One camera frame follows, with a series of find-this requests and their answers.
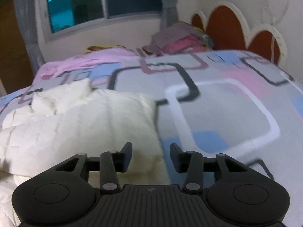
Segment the white puffy down jacket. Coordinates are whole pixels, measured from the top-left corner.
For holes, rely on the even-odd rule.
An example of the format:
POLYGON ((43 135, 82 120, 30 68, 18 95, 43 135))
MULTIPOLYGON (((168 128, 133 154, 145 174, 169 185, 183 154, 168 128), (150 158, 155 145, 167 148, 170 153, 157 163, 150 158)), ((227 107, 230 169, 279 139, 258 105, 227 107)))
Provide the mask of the white puffy down jacket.
POLYGON ((11 203, 17 186, 75 154, 98 157, 130 142, 133 156, 119 183, 168 184, 156 112, 151 95, 93 90, 88 79, 35 93, 2 123, 1 226, 20 223, 11 203))

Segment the stack of folded clothes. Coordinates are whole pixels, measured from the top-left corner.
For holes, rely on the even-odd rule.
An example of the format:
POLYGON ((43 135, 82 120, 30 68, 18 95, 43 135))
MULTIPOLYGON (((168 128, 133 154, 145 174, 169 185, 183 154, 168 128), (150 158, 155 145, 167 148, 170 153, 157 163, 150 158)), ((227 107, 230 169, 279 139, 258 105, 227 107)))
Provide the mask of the stack of folded clothes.
POLYGON ((148 55, 161 56, 206 52, 213 46, 211 38, 202 29, 179 22, 154 34, 142 50, 148 55))

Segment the patterned grey blue pink bedspread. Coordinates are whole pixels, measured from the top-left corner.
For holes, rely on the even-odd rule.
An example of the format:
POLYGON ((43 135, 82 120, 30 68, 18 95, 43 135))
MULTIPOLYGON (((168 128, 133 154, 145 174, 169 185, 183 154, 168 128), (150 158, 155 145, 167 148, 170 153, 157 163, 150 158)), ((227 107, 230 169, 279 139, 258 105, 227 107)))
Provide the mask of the patterned grey blue pink bedspread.
POLYGON ((249 51, 211 51, 65 72, 1 98, 1 127, 33 95, 88 79, 155 98, 170 182, 100 191, 100 156, 75 154, 15 188, 17 226, 302 226, 302 85, 249 51), (203 155, 203 191, 182 191, 169 147, 203 155))

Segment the pink blanket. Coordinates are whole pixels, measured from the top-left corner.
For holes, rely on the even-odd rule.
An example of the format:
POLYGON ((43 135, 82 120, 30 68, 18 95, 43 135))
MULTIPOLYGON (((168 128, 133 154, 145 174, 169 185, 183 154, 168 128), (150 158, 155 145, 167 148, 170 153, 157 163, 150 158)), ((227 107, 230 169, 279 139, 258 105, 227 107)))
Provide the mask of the pink blanket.
POLYGON ((33 84, 42 80, 56 78, 59 75, 77 70, 90 69, 105 63, 121 63, 140 59, 140 56, 125 48, 109 48, 99 51, 92 51, 87 54, 80 54, 63 61, 51 61, 43 64, 34 77, 33 84))

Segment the yellow patterned pillow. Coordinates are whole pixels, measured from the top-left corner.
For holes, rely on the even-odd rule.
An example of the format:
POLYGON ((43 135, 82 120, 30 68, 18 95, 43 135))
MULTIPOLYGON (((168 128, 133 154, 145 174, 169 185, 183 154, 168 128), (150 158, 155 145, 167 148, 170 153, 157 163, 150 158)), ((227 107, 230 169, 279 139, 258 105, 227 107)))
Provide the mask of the yellow patterned pillow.
POLYGON ((93 46, 89 46, 88 48, 86 48, 86 53, 90 53, 93 51, 112 49, 112 48, 126 48, 126 47, 121 46, 121 45, 93 45, 93 46))

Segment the brown wooden door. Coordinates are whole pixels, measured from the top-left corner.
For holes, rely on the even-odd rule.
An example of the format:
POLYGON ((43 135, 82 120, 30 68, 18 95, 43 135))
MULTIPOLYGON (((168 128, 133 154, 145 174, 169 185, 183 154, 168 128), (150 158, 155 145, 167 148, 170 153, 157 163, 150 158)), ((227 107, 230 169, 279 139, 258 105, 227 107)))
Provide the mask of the brown wooden door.
POLYGON ((33 71, 17 24, 13 0, 1 0, 1 81, 7 93, 29 86, 33 71))

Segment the red white scalloped headboard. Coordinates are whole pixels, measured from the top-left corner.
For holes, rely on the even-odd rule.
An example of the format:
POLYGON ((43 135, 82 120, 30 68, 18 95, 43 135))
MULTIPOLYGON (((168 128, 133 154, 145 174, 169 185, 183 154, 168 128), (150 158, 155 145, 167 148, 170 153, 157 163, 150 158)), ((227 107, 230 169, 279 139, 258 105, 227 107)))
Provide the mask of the red white scalloped headboard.
POLYGON ((233 3, 215 3, 208 16, 201 10, 194 12, 191 24, 211 38, 215 50, 247 50, 279 67, 284 67, 288 58, 282 34, 270 24, 250 28, 243 13, 233 3))

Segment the grey left curtain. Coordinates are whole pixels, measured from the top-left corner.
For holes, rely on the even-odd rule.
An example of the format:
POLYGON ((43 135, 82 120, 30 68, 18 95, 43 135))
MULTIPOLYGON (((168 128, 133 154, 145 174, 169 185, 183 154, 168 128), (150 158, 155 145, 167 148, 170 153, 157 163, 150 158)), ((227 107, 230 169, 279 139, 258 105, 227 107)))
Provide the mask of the grey left curtain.
POLYGON ((35 0, 13 0, 15 15, 33 74, 45 63, 38 45, 35 0))

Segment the window with grey frame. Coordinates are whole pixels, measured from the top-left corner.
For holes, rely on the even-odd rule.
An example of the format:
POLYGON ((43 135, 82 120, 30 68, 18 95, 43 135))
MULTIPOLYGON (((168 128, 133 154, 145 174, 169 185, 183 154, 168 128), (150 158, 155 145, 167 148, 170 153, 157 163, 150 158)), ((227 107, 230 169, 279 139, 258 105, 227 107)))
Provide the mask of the window with grey frame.
POLYGON ((46 43, 91 27, 162 12, 161 0, 37 0, 46 43))

